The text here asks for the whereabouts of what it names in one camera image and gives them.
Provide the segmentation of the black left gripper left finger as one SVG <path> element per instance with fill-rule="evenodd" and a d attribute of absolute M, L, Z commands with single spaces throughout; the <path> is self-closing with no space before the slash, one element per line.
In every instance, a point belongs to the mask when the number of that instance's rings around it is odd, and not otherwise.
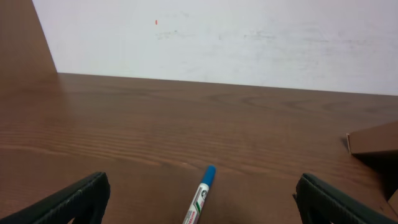
<path fill-rule="evenodd" d="M 95 172 L 41 201 L 1 219 L 3 224 L 101 224 L 110 184 L 104 172 Z"/>

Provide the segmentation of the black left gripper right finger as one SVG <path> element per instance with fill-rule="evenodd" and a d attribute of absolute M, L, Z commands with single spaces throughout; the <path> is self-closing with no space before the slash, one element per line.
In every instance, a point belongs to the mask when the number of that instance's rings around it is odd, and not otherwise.
<path fill-rule="evenodd" d="M 303 224 L 397 224 L 309 173 L 293 197 Z"/>

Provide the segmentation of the blue whiteboard marker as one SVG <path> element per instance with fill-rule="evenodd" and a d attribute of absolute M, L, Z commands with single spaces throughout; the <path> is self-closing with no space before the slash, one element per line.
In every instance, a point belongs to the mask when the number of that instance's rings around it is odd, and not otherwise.
<path fill-rule="evenodd" d="M 211 188 L 216 174 L 215 166 L 208 166 L 198 188 L 195 196 L 189 206 L 187 214 L 185 215 L 183 224 L 197 224 L 200 214 L 203 211 L 206 196 Z"/>

